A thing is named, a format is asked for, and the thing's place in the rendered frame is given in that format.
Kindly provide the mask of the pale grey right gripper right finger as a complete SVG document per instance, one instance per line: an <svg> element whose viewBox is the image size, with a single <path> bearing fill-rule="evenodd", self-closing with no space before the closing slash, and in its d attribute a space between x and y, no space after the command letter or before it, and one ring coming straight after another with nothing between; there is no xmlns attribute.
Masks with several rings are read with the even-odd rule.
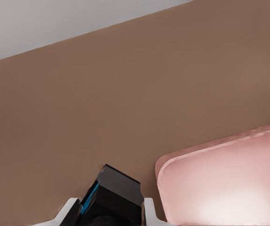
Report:
<svg viewBox="0 0 270 226"><path fill-rule="evenodd" d="M172 226L172 224L158 219L152 198L144 198L144 208L146 226Z"/></svg>

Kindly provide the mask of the pink storage box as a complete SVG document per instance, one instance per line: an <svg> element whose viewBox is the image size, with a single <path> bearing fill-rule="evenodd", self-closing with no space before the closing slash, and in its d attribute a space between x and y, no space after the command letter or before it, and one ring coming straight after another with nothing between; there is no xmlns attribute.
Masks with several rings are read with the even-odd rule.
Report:
<svg viewBox="0 0 270 226"><path fill-rule="evenodd" d="M270 226L270 125L162 155L155 177L169 223Z"/></svg>

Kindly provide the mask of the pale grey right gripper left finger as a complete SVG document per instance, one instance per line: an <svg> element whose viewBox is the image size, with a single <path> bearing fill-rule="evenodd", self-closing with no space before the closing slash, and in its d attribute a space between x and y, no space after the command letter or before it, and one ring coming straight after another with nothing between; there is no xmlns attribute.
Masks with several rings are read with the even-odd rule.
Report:
<svg viewBox="0 0 270 226"><path fill-rule="evenodd" d="M54 219L33 226L76 226L81 208L78 198L70 198Z"/></svg>

